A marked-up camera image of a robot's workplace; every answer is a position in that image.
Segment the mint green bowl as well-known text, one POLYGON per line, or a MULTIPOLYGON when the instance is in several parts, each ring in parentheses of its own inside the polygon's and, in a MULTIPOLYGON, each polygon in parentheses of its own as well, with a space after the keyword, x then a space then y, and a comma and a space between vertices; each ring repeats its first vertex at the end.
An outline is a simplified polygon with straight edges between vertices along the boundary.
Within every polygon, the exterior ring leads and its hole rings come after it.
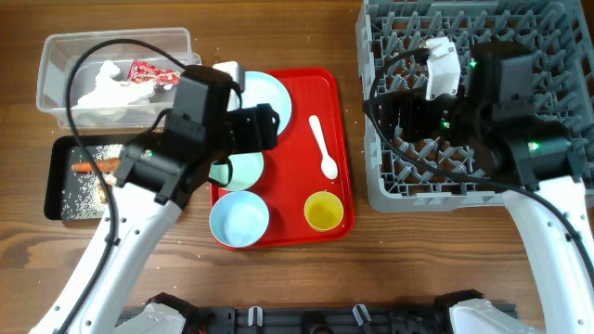
POLYGON ((211 165, 209 176, 219 184, 226 185, 227 191, 242 191, 254 186, 262 175, 265 167, 262 153, 234 154, 228 157, 233 169, 231 178, 226 163, 211 165))

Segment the light blue bowl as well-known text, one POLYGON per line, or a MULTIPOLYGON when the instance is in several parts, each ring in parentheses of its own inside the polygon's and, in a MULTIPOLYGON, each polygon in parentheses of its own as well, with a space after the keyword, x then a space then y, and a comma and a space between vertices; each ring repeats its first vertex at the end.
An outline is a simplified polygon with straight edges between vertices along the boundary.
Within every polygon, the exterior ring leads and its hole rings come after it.
POLYGON ((215 202, 209 217, 214 238, 229 248, 248 248, 265 234, 270 213, 265 202, 249 191, 231 192, 215 202))

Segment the yellow cup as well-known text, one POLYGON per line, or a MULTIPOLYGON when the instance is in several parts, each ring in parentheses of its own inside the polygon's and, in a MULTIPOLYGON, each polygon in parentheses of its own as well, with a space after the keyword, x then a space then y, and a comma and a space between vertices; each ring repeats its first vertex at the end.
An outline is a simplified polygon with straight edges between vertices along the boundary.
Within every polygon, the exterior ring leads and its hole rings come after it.
POLYGON ((314 230, 327 232, 342 222, 344 208, 336 195, 328 191, 319 191, 305 201, 303 214, 314 230))

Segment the red snack wrapper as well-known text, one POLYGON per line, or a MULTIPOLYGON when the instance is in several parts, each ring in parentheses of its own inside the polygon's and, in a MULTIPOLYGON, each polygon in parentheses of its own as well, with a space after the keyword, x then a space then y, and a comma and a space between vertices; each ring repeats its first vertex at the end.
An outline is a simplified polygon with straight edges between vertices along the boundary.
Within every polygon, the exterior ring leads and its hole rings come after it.
POLYGON ((135 84, 154 82, 162 90, 171 90, 180 82, 181 72, 165 70, 135 59, 127 74, 127 81, 135 84))

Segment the white tissue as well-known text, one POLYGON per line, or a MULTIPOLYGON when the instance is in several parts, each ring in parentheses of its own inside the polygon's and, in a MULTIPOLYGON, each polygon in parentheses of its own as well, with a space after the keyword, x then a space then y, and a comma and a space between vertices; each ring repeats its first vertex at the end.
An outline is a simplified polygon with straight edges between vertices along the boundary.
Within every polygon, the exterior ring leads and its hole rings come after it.
POLYGON ((76 109, 116 108, 128 105, 144 105, 155 95, 156 83, 153 80, 134 83, 116 81, 122 73, 111 60, 106 60, 96 76, 96 86, 93 91, 80 97, 76 109))

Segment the brown mushroom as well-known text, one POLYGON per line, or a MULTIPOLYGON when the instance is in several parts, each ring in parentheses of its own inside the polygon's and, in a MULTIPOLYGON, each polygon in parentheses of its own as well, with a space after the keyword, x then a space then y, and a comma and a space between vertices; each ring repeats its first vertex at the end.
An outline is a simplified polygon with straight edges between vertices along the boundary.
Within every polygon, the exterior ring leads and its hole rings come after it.
POLYGON ((97 191, 98 191, 100 203, 107 204, 108 203, 108 195, 101 184, 97 185, 97 191))

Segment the pile of white rice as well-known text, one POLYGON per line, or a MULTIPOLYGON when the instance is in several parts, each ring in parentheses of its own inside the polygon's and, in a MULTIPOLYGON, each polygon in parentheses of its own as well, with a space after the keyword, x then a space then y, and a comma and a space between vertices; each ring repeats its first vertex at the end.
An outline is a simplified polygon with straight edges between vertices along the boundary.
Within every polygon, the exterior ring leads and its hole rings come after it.
MULTIPOLYGON (((87 147, 96 162, 119 158, 123 144, 109 144, 87 147)), ((82 163, 83 155, 80 148, 74 147, 67 150, 66 171, 64 173, 64 186, 61 190, 59 219, 64 221, 86 220, 100 218, 108 208, 108 204, 101 204, 97 191, 100 184, 92 170, 88 172, 75 172, 72 165, 82 163)), ((116 183, 114 172, 102 172, 103 178, 111 188, 116 183)))

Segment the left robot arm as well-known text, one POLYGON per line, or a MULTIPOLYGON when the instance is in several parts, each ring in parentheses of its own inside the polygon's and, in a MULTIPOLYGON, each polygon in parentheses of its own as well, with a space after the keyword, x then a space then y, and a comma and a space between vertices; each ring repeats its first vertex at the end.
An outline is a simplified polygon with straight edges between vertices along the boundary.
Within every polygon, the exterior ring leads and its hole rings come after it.
POLYGON ((107 191, 109 208, 80 262, 35 333, 111 333, 148 257, 177 222, 213 163, 277 144, 279 116, 268 104, 228 110, 240 86, 217 69, 190 65, 160 132, 125 146, 107 191))

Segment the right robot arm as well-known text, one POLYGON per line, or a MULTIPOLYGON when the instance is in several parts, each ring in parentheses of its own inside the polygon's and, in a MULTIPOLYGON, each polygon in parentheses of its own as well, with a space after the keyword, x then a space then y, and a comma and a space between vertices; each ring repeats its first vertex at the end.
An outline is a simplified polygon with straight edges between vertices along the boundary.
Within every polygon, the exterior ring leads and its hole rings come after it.
POLYGON ((426 67, 422 89, 379 94, 364 108, 381 141, 439 134, 453 146, 477 145, 523 240, 549 333, 593 329, 593 234, 582 179, 584 154, 560 122, 536 115, 534 61, 516 42, 486 42, 470 52, 460 93, 454 44, 432 38, 409 52, 426 67))

